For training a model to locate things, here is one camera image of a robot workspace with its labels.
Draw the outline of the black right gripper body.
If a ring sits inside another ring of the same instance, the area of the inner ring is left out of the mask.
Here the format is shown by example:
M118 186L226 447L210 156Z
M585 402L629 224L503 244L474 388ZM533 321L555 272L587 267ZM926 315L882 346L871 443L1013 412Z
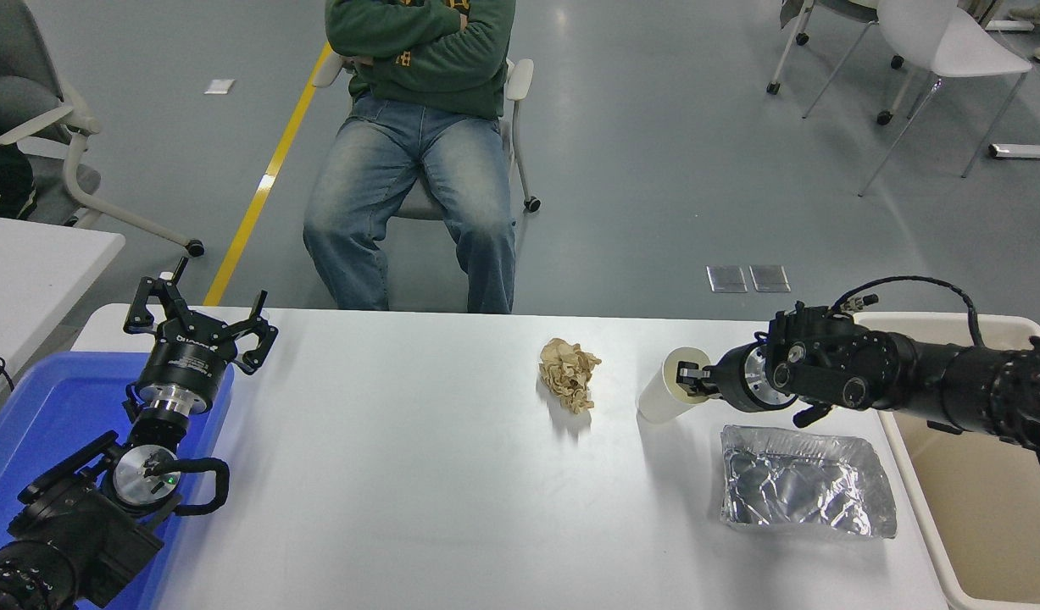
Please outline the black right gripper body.
M751 343L734 347L710 367L709 379L716 387L716 393L720 394L722 401L744 413L759 413L759 402L755 401L745 380L745 363L756 346L756 343Z

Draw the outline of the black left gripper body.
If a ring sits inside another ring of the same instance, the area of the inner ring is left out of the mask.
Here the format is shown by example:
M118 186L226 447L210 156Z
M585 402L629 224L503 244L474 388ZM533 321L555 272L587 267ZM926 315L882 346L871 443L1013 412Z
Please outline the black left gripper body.
M155 345L136 380L136 396L155 399L160 387L178 386L198 399L214 399L226 367L236 359L236 344L202 342L175 328L156 329Z

